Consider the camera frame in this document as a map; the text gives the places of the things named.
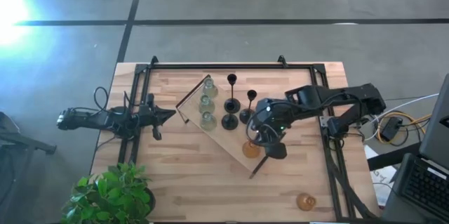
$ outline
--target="laptop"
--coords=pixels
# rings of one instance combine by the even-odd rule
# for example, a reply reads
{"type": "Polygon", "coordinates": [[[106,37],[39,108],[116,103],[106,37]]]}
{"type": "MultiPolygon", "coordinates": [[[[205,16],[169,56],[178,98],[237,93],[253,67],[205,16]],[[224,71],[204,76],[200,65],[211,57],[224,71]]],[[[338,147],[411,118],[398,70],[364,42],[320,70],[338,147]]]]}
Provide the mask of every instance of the laptop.
{"type": "Polygon", "coordinates": [[[382,219],[407,223],[449,223],[449,74],[420,145],[404,155],[382,219]]]}

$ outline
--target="yellow cable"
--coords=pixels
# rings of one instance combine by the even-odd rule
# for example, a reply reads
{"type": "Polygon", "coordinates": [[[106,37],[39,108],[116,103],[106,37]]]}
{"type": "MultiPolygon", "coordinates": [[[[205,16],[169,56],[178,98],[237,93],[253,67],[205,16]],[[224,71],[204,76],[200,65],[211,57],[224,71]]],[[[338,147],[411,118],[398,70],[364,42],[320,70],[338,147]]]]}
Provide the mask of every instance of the yellow cable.
{"type": "Polygon", "coordinates": [[[426,131],[422,128],[421,124],[420,124],[419,122],[417,122],[417,121],[422,121],[423,119],[427,119],[427,118],[429,118],[429,117],[431,116],[431,114],[428,114],[428,115],[423,116],[423,117],[421,117],[421,118],[419,118],[419,119],[414,119],[414,118],[411,117],[410,115],[405,114],[405,113],[403,113],[403,112],[390,112],[390,113],[386,114],[385,116],[383,116],[383,118],[381,118],[381,120],[379,121],[379,124],[377,125],[377,138],[378,138],[379,141],[380,141],[381,143],[383,143],[383,144],[391,144],[391,142],[393,142],[393,140],[395,139],[395,138],[393,138],[393,139],[391,139],[389,142],[386,142],[386,141],[384,141],[384,140],[382,139],[382,137],[380,137],[380,126],[382,125],[383,120],[384,120],[386,117],[389,117],[390,115],[400,115],[400,116],[404,116],[404,117],[409,118],[409,120],[411,120],[410,124],[416,123],[416,124],[419,126],[419,129],[421,129],[422,132],[423,132],[424,134],[426,133],[426,131]]]}

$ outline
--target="black floor stripe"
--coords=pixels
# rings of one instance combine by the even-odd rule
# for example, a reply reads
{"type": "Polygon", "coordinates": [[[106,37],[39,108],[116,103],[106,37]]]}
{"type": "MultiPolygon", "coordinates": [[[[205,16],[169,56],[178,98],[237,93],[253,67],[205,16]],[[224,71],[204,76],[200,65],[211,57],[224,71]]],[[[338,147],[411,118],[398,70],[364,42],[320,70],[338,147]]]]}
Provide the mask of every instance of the black floor stripe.
{"type": "Polygon", "coordinates": [[[129,35],[131,27],[137,26],[202,26],[202,25],[405,25],[405,24],[449,24],[449,18],[414,19],[235,19],[235,20],[133,20],[137,5],[133,7],[131,20],[28,20],[18,26],[108,26],[126,25],[129,35]]]}
{"type": "Polygon", "coordinates": [[[131,9],[129,11],[128,21],[126,23],[125,31],[123,32],[123,38],[121,39],[119,54],[117,55],[117,62],[123,62],[125,60],[126,49],[128,48],[129,38],[131,36],[131,30],[133,29],[133,21],[135,14],[138,11],[139,0],[133,0],[131,9]]]}

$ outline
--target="keyboard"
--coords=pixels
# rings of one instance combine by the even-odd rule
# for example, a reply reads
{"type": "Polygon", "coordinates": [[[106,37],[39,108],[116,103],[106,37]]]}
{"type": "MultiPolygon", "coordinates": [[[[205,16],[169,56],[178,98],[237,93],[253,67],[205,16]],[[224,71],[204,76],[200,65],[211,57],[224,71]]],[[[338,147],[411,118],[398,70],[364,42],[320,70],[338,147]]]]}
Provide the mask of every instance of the keyboard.
{"type": "Polygon", "coordinates": [[[449,220],[448,175],[418,158],[408,162],[406,172],[399,194],[435,216],[449,220]]]}

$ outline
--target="white cable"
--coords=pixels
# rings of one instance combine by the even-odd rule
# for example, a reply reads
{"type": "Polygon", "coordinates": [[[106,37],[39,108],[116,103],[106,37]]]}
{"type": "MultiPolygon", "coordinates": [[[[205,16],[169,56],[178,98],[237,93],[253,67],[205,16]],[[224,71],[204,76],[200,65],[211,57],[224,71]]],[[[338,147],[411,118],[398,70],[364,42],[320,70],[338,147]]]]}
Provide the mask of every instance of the white cable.
{"type": "MultiPolygon", "coordinates": [[[[377,125],[379,125],[379,119],[381,119],[383,116],[385,116],[385,115],[388,114],[389,112],[391,112],[391,111],[393,111],[393,110],[396,110],[396,109],[398,109],[398,108],[401,108],[401,107],[403,107],[404,105],[409,105],[409,104],[411,104],[411,103],[414,103],[414,102],[417,102],[417,101],[420,101],[420,100],[423,100],[423,99],[426,99],[426,98],[431,98],[431,97],[438,96],[439,94],[440,94],[440,93],[435,93],[435,94],[432,94],[432,95],[427,95],[427,96],[425,96],[425,97],[421,97],[421,98],[417,98],[417,99],[415,99],[415,100],[411,100],[411,101],[406,102],[406,103],[404,103],[404,104],[402,104],[402,105],[398,105],[397,107],[391,108],[390,110],[384,112],[383,114],[379,115],[378,117],[377,117],[377,116],[374,116],[374,119],[371,120],[370,122],[373,123],[374,121],[376,121],[376,122],[377,122],[377,125]]],[[[369,138],[367,138],[367,139],[365,139],[365,140],[373,139],[373,138],[377,135],[377,132],[378,132],[378,131],[379,131],[379,126],[377,127],[376,132],[374,132],[374,134],[373,134],[371,137],[369,137],[369,138]]]]}

